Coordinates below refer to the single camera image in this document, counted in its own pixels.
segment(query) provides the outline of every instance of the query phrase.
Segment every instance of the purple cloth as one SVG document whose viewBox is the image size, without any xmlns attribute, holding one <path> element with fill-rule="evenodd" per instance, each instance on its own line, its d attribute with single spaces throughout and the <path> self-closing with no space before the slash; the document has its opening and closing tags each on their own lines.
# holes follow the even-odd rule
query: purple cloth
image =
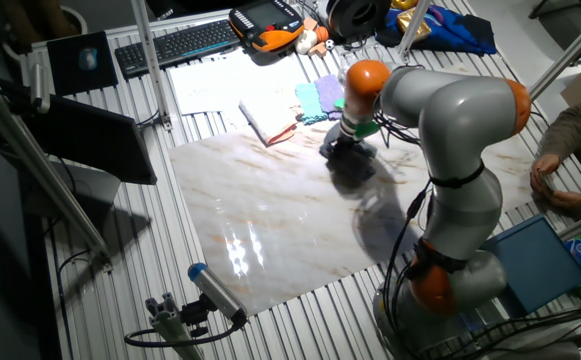
<svg viewBox="0 0 581 360">
<path fill-rule="evenodd" d="M 335 75 L 327 75 L 314 82 L 319 93 L 321 110 L 328 114 L 328 119 L 341 119 L 341 112 L 334 107 L 334 102 L 343 98 L 343 89 Z"/>
</svg>

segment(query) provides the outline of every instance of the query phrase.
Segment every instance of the person's hand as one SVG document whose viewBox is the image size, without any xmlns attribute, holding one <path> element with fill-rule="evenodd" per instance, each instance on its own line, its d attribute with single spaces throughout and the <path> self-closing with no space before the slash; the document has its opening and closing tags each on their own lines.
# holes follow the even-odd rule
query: person's hand
<svg viewBox="0 0 581 360">
<path fill-rule="evenodd" d="M 581 194 L 577 192 L 555 191 L 551 194 L 549 191 L 546 191 L 543 195 L 552 205 L 563 209 L 573 209 L 581 205 Z"/>
<path fill-rule="evenodd" d="M 555 172 L 561 165 L 561 158 L 555 154 L 546 154 L 538 158 L 537 161 L 532 164 L 532 172 L 530 173 L 530 185 L 532 188 L 540 193 L 547 192 L 544 188 L 541 177 L 539 176 L 539 170 L 544 175 L 549 175 Z"/>
</svg>

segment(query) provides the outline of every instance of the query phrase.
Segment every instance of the monitor screen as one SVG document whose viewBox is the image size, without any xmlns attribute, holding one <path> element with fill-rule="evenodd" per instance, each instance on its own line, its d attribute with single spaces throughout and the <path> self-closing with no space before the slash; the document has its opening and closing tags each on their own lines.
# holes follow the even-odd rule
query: monitor screen
<svg viewBox="0 0 581 360">
<path fill-rule="evenodd" d="M 0 80 L 19 103 L 30 103 L 28 87 Z M 47 114 L 22 116 L 48 154 L 106 171 L 124 182 L 155 184 L 157 178 L 134 120 L 110 111 L 51 96 Z"/>
<path fill-rule="evenodd" d="M 265 3 L 248 9 L 246 16 L 262 28 L 288 21 L 288 16 L 272 3 Z"/>
</svg>

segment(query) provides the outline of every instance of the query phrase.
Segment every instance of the marble-pattern mat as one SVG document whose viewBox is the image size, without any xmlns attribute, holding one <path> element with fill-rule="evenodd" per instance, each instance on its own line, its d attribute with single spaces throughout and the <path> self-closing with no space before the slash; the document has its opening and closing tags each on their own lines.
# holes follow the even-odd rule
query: marble-pattern mat
<svg viewBox="0 0 581 360">
<path fill-rule="evenodd" d="M 428 180 L 419 148 L 392 139 L 386 149 L 375 134 L 377 173 L 359 189 L 341 185 L 318 153 L 335 124 L 301 127 L 269 148 L 245 128 L 170 150 L 208 266 L 249 315 L 387 260 Z M 483 160 L 502 184 L 504 210 L 531 198 L 533 159 L 518 136 Z M 421 233 L 413 221 L 402 249 Z"/>
</svg>

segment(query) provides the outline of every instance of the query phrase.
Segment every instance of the black keyboard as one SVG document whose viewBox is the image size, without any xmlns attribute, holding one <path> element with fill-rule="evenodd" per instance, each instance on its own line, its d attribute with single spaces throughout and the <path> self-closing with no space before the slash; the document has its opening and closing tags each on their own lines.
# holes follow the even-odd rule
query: black keyboard
<svg viewBox="0 0 581 360">
<path fill-rule="evenodd" d="M 154 39 L 159 67 L 174 66 L 195 58 L 228 50 L 239 44 L 239 38 L 228 20 L 191 27 Z M 141 43 L 114 51 L 126 79 L 146 74 L 148 65 Z"/>
</svg>

